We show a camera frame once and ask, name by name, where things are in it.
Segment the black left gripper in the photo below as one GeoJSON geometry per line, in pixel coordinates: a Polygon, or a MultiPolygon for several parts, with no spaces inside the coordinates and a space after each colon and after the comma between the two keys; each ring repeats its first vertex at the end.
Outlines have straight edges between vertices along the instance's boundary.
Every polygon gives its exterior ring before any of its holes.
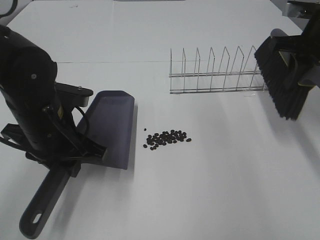
{"type": "MultiPolygon", "coordinates": [[[[3,133],[13,139],[16,148],[25,151],[28,160],[45,167],[54,161],[69,161],[73,157],[93,155],[91,148],[102,155],[102,150],[79,132],[73,120],[74,108],[63,106],[55,88],[56,82],[1,83],[0,92],[17,121],[8,125],[3,133]]],[[[81,170],[80,161],[67,163],[67,172],[76,178],[81,170]]]]}

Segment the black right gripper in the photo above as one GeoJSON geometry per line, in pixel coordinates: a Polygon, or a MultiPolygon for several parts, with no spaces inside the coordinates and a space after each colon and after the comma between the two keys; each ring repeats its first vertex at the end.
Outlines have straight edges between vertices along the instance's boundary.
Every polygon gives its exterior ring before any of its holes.
{"type": "Polygon", "coordinates": [[[286,92],[298,86],[320,86],[320,3],[288,0],[282,15],[308,20],[302,33],[288,35],[276,28],[271,32],[271,50],[279,53],[287,68],[283,86],[286,92]]]}

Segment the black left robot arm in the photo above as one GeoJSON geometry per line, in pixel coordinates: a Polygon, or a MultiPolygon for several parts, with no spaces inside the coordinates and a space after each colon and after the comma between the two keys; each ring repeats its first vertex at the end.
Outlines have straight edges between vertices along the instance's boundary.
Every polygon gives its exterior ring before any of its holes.
{"type": "Polygon", "coordinates": [[[16,120],[1,142],[47,168],[55,164],[102,166],[107,149],[79,132],[72,112],[88,105],[93,91],[56,81],[50,55],[7,26],[0,28],[0,92],[16,120]]]}

